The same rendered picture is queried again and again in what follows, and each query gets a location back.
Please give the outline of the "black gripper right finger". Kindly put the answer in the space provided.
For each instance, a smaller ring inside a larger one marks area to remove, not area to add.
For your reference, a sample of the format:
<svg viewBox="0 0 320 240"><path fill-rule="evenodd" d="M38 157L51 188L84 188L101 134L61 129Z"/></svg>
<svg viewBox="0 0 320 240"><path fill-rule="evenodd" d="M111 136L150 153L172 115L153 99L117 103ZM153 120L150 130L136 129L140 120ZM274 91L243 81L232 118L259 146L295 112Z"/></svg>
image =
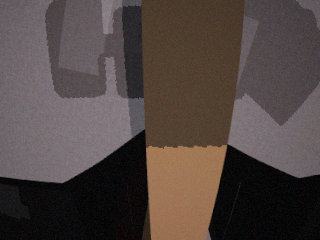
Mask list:
<svg viewBox="0 0 320 240"><path fill-rule="evenodd" d="M308 240L320 225L320 175L291 176L225 149L211 240Z"/></svg>

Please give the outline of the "long brown wooden rail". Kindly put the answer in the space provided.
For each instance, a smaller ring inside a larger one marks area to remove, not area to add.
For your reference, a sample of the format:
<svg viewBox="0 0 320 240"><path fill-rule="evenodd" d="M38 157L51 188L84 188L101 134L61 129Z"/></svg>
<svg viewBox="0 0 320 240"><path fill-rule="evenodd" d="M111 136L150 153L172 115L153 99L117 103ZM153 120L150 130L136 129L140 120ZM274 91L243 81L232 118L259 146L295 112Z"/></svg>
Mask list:
<svg viewBox="0 0 320 240"><path fill-rule="evenodd" d="M245 0L141 0L152 240L205 240L239 77Z"/></svg>

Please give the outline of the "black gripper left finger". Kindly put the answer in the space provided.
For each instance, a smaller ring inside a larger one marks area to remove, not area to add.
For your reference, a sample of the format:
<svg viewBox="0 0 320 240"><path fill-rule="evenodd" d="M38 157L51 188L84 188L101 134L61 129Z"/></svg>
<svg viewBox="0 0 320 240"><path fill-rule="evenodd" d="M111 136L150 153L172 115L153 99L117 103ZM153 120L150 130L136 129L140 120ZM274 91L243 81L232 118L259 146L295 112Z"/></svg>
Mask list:
<svg viewBox="0 0 320 240"><path fill-rule="evenodd" d="M0 177L0 240L141 240L145 129L65 183Z"/></svg>

